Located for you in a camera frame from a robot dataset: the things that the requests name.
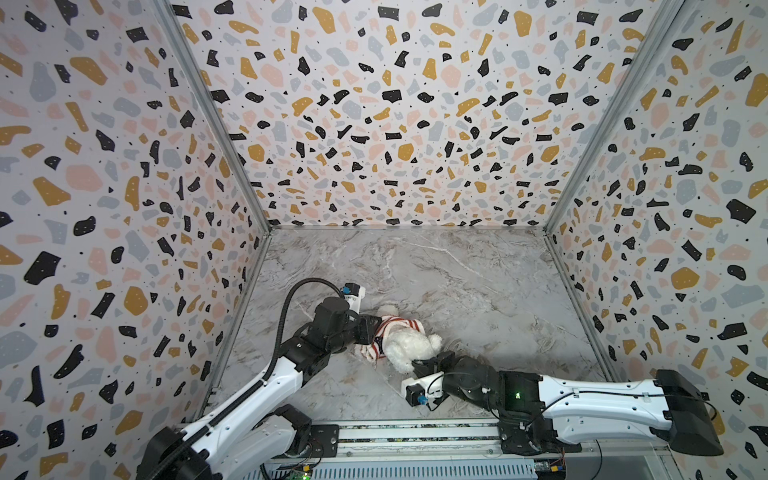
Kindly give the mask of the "red white striped knit sweater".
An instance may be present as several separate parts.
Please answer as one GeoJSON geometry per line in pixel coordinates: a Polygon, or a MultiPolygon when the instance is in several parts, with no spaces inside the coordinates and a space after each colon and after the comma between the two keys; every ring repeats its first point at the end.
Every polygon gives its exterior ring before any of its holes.
{"type": "Polygon", "coordinates": [[[387,346],[401,337],[410,339],[427,337],[426,331],[419,320],[406,319],[395,315],[386,315],[376,329],[370,345],[356,347],[356,354],[363,360],[376,363],[387,358],[387,346]]]}

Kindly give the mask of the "white plush teddy bear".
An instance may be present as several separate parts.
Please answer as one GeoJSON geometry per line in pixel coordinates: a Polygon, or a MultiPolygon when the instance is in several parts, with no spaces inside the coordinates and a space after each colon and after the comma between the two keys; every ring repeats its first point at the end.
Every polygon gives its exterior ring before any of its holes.
{"type": "MultiPolygon", "coordinates": [[[[381,318],[386,315],[401,317],[395,305],[382,305],[378,308],[376,315],[381,318]]],[[[430,334],[427,331],[426,335],[427,337],[421,339],[401,337],[399,340],[395,340],[387,346],[389,356],[384,359],[387,359],[397,372],[401,374],[412,373],[414,360],[428,360],[436,356],[442,349],[443,339],[441,336],[430,334]]]]}

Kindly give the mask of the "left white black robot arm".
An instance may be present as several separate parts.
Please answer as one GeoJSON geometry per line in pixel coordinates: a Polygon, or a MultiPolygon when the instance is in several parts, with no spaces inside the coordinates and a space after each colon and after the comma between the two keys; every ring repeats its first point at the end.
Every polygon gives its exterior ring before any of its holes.
{"type": "Polygon", "coordinates": [[[348,283],[324,299],[314,319],[284,341],[277,360],[211,413],[165,427],[148,443],[139,479],[240,479],[284,454],[308,447],[311,420],[287,404],[351,346],[370,345],[382,320],[361,313],[363,287],[348,283]]]}

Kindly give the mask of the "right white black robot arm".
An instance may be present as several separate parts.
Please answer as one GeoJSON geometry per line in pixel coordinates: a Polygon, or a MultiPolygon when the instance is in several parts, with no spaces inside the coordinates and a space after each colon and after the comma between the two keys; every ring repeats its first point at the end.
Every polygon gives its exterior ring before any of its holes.
{"type": "Polygon", "coordinates": [[[708,395],[674,370],[641,381],[574,381],[496,370],[451,351],[412,365],[413,377],[401,383],[410,406],[438,407],[454,397],[489,412],[505,454],[571,453],[588,441],[643,439],[690,456],[724,452],[708,395]]]}

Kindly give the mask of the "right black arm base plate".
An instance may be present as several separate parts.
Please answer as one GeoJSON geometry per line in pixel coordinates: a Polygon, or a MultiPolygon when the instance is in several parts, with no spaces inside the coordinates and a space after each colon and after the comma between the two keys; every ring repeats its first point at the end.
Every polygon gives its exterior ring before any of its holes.
{"type": "Polygon", "coordinates": [[[579,443],[563,441],[549,419],[540,418],[529,427],[524,422],[498,422],[497,428],[504,454],[536,456],[582,451],[579,443]]]}

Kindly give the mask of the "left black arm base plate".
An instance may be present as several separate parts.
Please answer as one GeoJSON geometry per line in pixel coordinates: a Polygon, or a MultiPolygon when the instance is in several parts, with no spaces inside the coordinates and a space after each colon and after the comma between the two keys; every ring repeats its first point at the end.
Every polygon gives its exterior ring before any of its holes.
{"type": "Polygon", "coordinates": [[[339,424],[313,424],[305,433],[299,433],[285,453],[273,459],[305,460],[335,458],[340,441],[339,424]]]}

